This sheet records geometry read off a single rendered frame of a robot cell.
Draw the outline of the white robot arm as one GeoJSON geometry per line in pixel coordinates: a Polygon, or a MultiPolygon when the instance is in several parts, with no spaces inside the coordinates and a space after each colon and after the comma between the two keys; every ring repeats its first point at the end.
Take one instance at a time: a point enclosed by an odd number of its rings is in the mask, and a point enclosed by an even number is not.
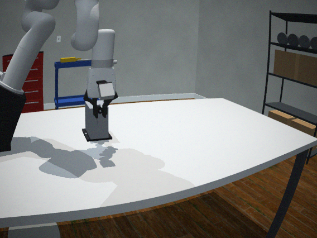
{"type": "MultiPolygon", "coordinates": [[[[59,0],[26,0],[21,26],[27,32],[22,38],[7,67],[0,71],[0,85],[17,94],[23,94],[23,84],[45,41],[55,29],[55,19],[42,9],[54,9],[59,0]]],[[[110,68],[117,61],[113,59],[115,32],[99,30],[99,0],[74,0],[76,8],[76,32],[71,37],[75,50],[92,49],[92,68],[110,68]],[[99,32],[98,32],[99,31],[99,32]],[[75,35],[76,34],[76,35],[75,35]],[[101,60],[99,60],[101,59],[101,60]]],[[[99,98],[113,99],[112,82],[96,81],[99,98]]]]}

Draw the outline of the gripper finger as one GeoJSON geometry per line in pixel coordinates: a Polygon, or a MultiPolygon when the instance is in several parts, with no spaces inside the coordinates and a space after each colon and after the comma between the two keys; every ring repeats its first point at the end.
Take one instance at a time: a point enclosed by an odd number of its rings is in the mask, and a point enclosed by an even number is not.
{"type": "Polygon", "coordinates": [[[87,90],[83,97],[83,100],[90,102],[93,105],[93,115],[98,118],[98,106],[97,106],[97,98],[88,98],[87,90]]]}
{"type": "Polygon", "coordinates": [[[111,103],[112,100],[114,100],[114,99],[116,99],[116,98],[118,98],[117,92],[116,92],[116,94],[115,94],[115,96],[114,96],[113,99],[106,99],[106,100],[104,100],[104,103],[103,103],[103,105],[102,105],[102,109],[103,109],[102,116],[103,116],[104,118],[106,118],[106,115],[108,114],[108,106],[109,106],[109,104],[111,103]]]}

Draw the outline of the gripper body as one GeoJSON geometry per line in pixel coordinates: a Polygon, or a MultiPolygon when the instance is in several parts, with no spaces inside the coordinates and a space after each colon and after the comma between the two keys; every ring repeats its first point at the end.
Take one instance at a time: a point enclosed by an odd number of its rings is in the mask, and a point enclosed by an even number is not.
{"type": "Polygon", "coordinates": [[[114,94],[116,93],[116,76],[114,67],[89,68],[87,75],[86,90],[89,98],[99,98],[98,84],[96,81],[105,80],[112,82],[114,94]],[[100,70],[101,69],[101,70],[100,70]]]}

